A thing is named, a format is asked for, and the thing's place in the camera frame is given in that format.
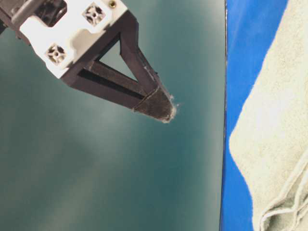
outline dark green board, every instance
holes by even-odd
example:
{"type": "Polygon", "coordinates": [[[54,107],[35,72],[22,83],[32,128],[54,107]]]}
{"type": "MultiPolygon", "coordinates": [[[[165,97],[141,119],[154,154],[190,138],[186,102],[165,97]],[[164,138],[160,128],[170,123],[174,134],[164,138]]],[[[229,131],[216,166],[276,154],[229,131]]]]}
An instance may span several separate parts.
{"type": "MultiPolygon", "coordinates": [[[[218,230],[224,1],[124,2],[178,115],[166,125],[73,90],[6,30],[0,37],[0,230],[218,230]]],[[[129,75],[117,52],[103,60],[129,75]]]]}

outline white plastic bracket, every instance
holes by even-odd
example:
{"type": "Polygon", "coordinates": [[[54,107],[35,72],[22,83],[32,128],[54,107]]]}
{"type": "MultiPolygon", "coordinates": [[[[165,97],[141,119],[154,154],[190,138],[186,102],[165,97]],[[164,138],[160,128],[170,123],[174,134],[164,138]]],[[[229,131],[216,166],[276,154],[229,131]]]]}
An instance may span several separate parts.
{"type": "Polygon", "coordinates": [[[75,63],[123,14],[121,0],[64,0],[67,13],[48,27],[37,16],[29,17],[20,31],[29,39],[35,53],[57,77],[75,63]]]}

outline blue cloth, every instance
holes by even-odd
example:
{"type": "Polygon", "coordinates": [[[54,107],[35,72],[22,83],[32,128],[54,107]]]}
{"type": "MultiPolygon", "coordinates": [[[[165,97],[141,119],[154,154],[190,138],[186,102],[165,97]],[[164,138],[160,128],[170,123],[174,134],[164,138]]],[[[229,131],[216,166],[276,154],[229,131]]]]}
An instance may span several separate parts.
{"type": "Polygon", "coordinates": [[[287,0],[227,0],[227,111],[221,231],[252,231],[252,199],[229,138],[274,40],[287,0]]]}

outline triangular cutout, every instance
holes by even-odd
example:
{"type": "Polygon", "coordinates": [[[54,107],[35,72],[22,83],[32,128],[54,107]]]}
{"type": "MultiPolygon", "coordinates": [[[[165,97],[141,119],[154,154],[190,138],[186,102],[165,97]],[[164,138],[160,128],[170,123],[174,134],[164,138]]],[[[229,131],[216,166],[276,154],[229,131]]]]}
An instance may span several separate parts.
{"type": "Polygon", "coordinates": [[[120,41],[118,41],[101,59],[100,62],[135,80],[136,78],[120,56],[120,41]]]}

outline white towel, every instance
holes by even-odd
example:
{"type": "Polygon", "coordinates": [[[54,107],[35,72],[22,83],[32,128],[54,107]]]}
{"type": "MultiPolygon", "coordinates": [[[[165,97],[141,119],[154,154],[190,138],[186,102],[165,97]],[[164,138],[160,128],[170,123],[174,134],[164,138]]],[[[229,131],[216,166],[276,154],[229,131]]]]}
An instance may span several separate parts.
{"type": "Polygon", "coordinates": [[[229,146],[252,196],[254,230],[307,231],[308,0],[288,1],[229,146]]]}

